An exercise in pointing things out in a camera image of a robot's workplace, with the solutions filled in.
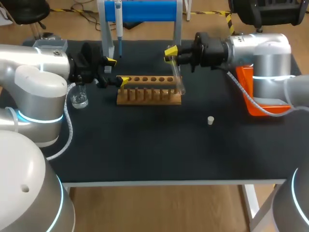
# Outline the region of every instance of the small glass vial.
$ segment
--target small glass vial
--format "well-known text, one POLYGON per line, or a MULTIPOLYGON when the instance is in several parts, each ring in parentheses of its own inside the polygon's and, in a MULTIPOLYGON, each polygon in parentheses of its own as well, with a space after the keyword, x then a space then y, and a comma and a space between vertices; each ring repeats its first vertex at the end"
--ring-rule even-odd
POLYGON ((73 107, 76 109, 83 109, 88 106, 88 97, 85 84, 76 83, 76 86, 70 90, 70 98, 73 107))

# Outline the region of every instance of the black cable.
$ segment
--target black cable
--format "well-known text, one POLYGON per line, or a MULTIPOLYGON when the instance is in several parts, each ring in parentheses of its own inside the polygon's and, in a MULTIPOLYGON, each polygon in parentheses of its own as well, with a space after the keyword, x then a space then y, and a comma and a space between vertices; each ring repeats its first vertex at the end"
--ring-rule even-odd
MULTIPOLYGON (((80 5, 80 6, 82 7, 82 10, 85 11, 85 10, 84 10, 83 4, 82 4, 82 3, 79 3, 79 2, 73 4, 73 5, 71 6, 70 9, 71 9, 71 10, 76 10, 76 9, 74 8, 74 6, 76 6, 76 5, 80 5)), ((97 28, 97 25, 101 25, 101 24, 98 22, 98 20, 97 20, 94 16, 92 16, 90 13, 87 13, 87 14, 89 15, 89 17, 91 17, 91 18, 93 18, 93 19, 95 20, 95 21, 92 21, 92 20, 90 20, 89 18, 87 18, 86 15, 84 15, 83 13, 81 13, 81 12, 78 12, 78 13, 80 14, 80 16, 82 16, 83 18, 85 18, 85 19, 88 21, 88 23, 94 23, 97 31, 101 31, 100 29, 97 28)))
POLYGON ((85 3, 90 3, 94 0, 89 0, 89 1, 84 1, 84 2, 80 2, 80 1, 76 1, 76 0, 73 0, 75 3, 79 3, 79 4, 85 4, 85 3))

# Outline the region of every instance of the black table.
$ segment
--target black table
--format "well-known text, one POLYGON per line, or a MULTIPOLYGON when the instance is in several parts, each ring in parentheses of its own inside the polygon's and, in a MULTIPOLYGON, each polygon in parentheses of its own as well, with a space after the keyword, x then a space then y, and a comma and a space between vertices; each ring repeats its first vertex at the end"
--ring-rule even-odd
MULTIPOLYGON (((68 50, 81 44, 69 41, 68 50)), ((118 63, 112 75, 171 75, 162 57, 168 44, 123 41, 118 58, 115 43, 118 63)), ((85 109, 68 102, 73 141, 50 161, 61 181, 71 186, 282 182, 309 154, 306 112, 252 117, 240 90, 222 71, 197 67, 191 73, 190 66, 182 66, 181 73, 186 94, 180 106, 117 106, 116 88, 95 85, 87 86, 85 109), (208 116, 215 118, 212 126, 208 116)), ((300 74, 294 59, 292 74, 300 74)), ((6 91, 0 106, 14 106, 6 91)), ((56 153, 67 138, 64 121, 58 141, 43 153, 56 153)))

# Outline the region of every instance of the white table frame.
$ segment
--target white table frame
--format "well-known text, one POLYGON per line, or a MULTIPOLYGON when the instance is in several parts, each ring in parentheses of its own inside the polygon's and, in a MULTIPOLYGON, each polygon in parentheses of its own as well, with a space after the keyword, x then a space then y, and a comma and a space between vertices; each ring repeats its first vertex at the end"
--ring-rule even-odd
POLYGON ((274 189, 262 207, 259 207, 254 185, 255 184, 283 184, 285 180, 188 180, 188 181, 112 181, 112 182, 84 182, 63 183, 65 189, 75 187, 114 187, 114 186, 170 186, 170 185, 242 185, 245 198, 249 227, 251 232, 261 232, 262 229, 273 221, 272 201, 279 188, 274 189))
POLYGON ((183 0, 183 1, 185 5, 185 12, 187 14, 187 21, 190 21, 192 0, 183 0))

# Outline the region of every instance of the yellow black tape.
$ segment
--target yellow black tape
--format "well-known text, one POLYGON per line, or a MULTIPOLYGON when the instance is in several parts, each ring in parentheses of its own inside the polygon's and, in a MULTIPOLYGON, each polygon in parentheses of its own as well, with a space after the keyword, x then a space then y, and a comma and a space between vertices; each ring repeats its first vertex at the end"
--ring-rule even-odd
MULTIPOLYGON (((76 12, 76 13, 90 13, 90 14, 98 14, 98 12, 93 12, 93 11, 87 11, 87 10, 72 10, 72 9, 51 9, 51 12, 76 12)), ((231 35, 235 35, 235 30, 234 26, 232 24, 232 17, 231 17, 231 12, 230 11, 195 11, 191 12, 192 15, 213 15, 213 14, 218 14, 218 15, 223 15, 226 18, 226 22, 228 25, 228 29, 230 31, 231 35)))
POLYGON ((231 13, 225 13, 225 19, 231 35, 235 35, 234 25, 232 23, 231 13))
POLYGON ((191 12, 192 15, 213 15, 213 14, 219 14, 219 15, 225 15, 226 13, 229 13, 229 11, 194 11, 191 12))
POLYGON ((222 15, 225 16, 227 25, 228 25, 228 29, 230 31, 231 35, 235 35, 235 29, 232 23, 232 17, 231 17, 231 12, 230 11, 195 11, 195 12, 191 12, 192 15, 212 15, 212 14, 218 14, 218 15, 222 15))

